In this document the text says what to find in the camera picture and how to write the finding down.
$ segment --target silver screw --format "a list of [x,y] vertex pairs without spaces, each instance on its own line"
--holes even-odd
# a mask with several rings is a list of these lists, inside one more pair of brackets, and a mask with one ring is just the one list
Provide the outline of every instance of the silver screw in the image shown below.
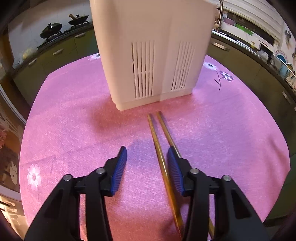
[[65,175],[65,176],[63,177],[63,179],[64,179],[65,181],[70,181],[71,178],[72,178],[72,176],[71,176],[70,174],[67,174],[67,175]]
[[105,172],[105,169],[102,168],[102,167],[99,167],[97,170],[96,170],[96,173],[97,174],[103,174]]
[[225,181],[227,181],[227,182],[229,182],[229,181],[232,180],[231,176],[229,176],[229,175],[224,175],[224,176],[223,176],[223,179],[224,179]]
[[197,174],[197,173],[199,173],[200,171],[199,171],[197,168],[191,168],[191,169],[190,169],[190,172],[191,172],[192,174]]

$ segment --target wooden pan handle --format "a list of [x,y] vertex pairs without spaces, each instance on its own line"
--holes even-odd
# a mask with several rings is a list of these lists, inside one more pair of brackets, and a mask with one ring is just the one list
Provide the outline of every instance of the wooden pan handle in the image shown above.
[[72,14],[69,14],[69,17],[73,20],[76,20],[76,18]]

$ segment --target blue gripper pad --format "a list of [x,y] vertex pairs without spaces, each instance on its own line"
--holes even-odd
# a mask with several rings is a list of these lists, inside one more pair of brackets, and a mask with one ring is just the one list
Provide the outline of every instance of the blue gripper pad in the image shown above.
[[177,163],[178,156],[175,153],[174,147],[170,147],[168,150],[168,167],[170,169],[170,175],[174,181],[176,190],[183,196],[185,194],[183,175],[180,167]]
[[110,192],[112,195],[114,195],[119,188],[123,170],[124,170],[124,167],[126,166],[126,160],[127,160],[127,151],[126,151],[126,148],[122,146],[117,155],[117,163],[111,178]]

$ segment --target white plastic box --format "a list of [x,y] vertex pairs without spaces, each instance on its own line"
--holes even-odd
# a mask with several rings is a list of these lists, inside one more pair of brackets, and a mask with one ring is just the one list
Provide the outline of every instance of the white plastic box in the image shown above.
[[90,0],[90,4],[117,109],[192,92],[216,6],[204,0]]

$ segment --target green cloth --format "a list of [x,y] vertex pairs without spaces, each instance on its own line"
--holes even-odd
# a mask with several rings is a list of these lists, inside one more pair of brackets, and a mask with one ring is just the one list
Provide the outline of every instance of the green cloth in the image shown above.
[[253,32],[251,30],[249,30],[249,29],[247,29],[247,28],[245,28],[245,27],[243,27],[243,26],[241,26],[241,25],[239,25],[237,23],[235,24],[235,26],[237,28],[239,28],[240,30],[243,30],[244,32],[248,33],[249,35],[253,35]]

